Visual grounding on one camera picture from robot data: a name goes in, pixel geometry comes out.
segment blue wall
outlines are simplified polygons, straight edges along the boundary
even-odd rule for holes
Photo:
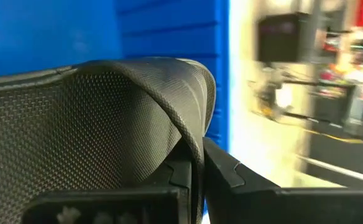
[[[123,54],[184,57],[216,79],[216,108],[208,136],[228,149],[228,0],[120,0]]]
[[[0,0],[0,75],[102,58],[184,57],[216,78],[208,136],[228,149],[228,0]]]

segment black mesh fabric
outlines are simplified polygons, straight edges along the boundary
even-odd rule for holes
[[[214,105],[208,80],[203,67],[169,58],[0,78],[0,223],[19,223],[25,204],[43,192],[136,185],[182,136],[195,161],[199,221],[201,138]]]

